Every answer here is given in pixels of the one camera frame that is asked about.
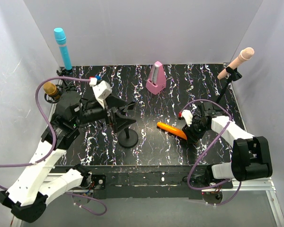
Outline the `orange microphone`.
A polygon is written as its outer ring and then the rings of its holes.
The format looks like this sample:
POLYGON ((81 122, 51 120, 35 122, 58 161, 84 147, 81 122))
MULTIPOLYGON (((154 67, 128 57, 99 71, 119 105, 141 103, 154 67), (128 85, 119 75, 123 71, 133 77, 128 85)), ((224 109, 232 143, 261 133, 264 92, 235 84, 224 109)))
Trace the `orange microphone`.
POLYGON ((178 128, 175 128, 173 126, 170 126, 170 125, 167 125, 163 122, 158 122, 157 123, 157 127, 159 127, 160 129, 168 132, 168 133, 171 133, 175 136, 178 136, 182 139, 185 139, 187 140, 187 136, 185 135, 185 133, 181 130, 181 129, 178 129, 178 128))

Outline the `round base shock-mount stand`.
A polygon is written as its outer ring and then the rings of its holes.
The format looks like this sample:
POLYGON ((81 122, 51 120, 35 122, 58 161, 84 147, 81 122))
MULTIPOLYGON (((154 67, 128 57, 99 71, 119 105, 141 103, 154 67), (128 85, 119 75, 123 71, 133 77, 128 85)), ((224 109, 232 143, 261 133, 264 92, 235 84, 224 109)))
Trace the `round base shock-mount stand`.
MULTIPOLYGON (((128 110, 133 110, 136 102, 131 101, 127 106, 120 107, 121 114, 126 116, 128 110)), ((130 129, 128 126, 124 131, 118 135, 118 143, 123 148, 133 148, 138 143, 138 134, 135 130, 130 129)))

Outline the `gold microphone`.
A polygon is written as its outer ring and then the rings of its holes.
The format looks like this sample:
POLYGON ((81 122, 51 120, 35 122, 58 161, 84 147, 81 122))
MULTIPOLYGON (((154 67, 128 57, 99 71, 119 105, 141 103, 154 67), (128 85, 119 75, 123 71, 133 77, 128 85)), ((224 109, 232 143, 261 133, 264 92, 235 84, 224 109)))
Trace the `gold microphone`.
POLYGON ((46 82, 43 85, 43 89, 45 91, 45 94, 49 96, 52 100, 58 101, 60 99, 61 92, 59 91, 58 87, 52 82, 46 82))

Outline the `beige microphone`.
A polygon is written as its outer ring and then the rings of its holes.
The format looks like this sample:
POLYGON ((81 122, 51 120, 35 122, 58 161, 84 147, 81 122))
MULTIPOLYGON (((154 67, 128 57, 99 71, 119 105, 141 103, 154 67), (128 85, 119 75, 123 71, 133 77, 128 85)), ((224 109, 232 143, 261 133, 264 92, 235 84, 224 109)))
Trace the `beige microphone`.
POLYGON ((239 55, 225 68, 223 69, 217 76, 218 79, 222 79, 227 75, 233 73, 237 67, 239 67, 245 61, 250 60, 255 51, 251 47, 247 47, 240 51, 239 55))

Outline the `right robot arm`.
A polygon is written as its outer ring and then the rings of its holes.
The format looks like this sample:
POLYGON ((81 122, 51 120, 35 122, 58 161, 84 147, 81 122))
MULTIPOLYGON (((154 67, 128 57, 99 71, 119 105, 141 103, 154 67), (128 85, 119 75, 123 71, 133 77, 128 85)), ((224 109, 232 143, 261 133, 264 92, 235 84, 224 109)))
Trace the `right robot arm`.
POLYGON ((182 130, 187 142, 197 143, 207 131, 214 131, 217 137, 210 146, 223 138, 232 149, 230 162, 206 167, 203 181, 207 189, 232 179, 242 182, 272 176, 269 144, 265 137, 243 130, 224 108, 213 101, 202 99, 198 108, 200 115, 192 114, 185 107, 179 113, 179 117, 186 122, 182 130))

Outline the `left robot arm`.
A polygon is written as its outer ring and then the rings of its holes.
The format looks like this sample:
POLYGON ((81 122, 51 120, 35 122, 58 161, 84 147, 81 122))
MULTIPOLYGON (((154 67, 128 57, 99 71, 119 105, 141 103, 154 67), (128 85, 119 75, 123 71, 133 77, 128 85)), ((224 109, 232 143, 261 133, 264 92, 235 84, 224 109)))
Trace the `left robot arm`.
POLYGON ((32 223, 41 217, 49 203, 68 190, 96 186, 92 172, 81 164, 71 167, 46 185, 43 185, 43 181, 79 136, 79 126, 105 120, 114 133, 120 132, 136 122, 126 116, 126 112, 134 109, 135 104, 107 95, 99 100, 92 98, 84 105, 76 91, 61 94, 34 156, 15 183, 0 191, 0 203, 10 208, 18 219, 32 223))

